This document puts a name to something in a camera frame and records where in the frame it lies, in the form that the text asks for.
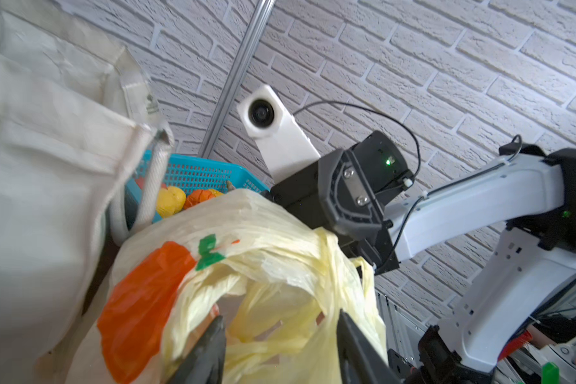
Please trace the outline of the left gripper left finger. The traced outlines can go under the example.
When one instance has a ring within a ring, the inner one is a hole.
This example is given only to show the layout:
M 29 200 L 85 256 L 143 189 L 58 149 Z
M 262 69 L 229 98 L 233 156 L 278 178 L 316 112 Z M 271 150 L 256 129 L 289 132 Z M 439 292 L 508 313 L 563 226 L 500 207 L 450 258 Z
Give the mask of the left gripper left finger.
M 227 336 L 224 319 L 216 317 L 179 368 L 167 381 L 168 384 L 216 384 L 222 382 L 226 357 Z

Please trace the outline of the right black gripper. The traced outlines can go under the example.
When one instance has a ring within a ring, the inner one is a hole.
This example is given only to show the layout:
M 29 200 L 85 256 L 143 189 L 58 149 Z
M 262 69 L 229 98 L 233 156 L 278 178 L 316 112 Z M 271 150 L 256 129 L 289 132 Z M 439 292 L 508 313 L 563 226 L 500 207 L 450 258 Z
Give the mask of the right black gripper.
M 311 229 L 334 233 L 347 257 L 361 256 L 383 274 L 399 266 L 389 233 L 398 220 L 384 209 L 412 175 L 398 147 L 375 131 L 279 182 L 268 198 Z

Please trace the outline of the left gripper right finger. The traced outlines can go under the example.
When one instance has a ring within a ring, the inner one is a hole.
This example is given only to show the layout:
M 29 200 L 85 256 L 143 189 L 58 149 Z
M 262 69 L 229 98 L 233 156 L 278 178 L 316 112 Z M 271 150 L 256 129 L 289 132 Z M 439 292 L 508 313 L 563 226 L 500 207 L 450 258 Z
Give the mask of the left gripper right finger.
M 344 310 L 339 312 L 336 334 L 343 384 L 401 382 Z

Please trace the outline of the thin cream plastic bag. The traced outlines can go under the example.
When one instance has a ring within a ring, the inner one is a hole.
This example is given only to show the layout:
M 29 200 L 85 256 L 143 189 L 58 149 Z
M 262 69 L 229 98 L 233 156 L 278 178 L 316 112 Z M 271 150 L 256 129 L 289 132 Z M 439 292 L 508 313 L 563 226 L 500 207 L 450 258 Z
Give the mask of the thin cream plastic bag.
M 127 240 L 69 383 L 165 383 L 214 320 L 226 383 L 339 383 L 337 324 L 349 315 L 387 356 L 374 272 L 336 235 L 236 190 Z

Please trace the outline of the canvas tote bag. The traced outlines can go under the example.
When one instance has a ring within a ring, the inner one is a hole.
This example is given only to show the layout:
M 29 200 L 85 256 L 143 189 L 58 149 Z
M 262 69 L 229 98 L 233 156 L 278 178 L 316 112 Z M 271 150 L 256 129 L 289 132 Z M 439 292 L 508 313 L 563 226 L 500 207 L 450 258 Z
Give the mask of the canvas tote bag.
M 173 144 L 126 45 L 51 1 L 0 1 L 0 383 L 35 381 L 107 233 L 151 224 Z

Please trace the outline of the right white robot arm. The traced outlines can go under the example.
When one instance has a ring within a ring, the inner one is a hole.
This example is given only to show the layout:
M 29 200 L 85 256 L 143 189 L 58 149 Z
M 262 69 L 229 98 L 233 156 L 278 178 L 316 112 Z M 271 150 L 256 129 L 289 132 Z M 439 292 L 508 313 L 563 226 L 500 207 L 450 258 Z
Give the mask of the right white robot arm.
M 493 254 L 451 314 L 419 341 L 409 383 L 490 383 L 503 349 L 576 278 L 576 149 L 552 154 L 515 139 L 478 172 L 402 203 L 406 161 L 376 131 L 320 155 L 301 131 L 260 142 L 270 200 L 339 237 L 378 273 L 496 222 Z

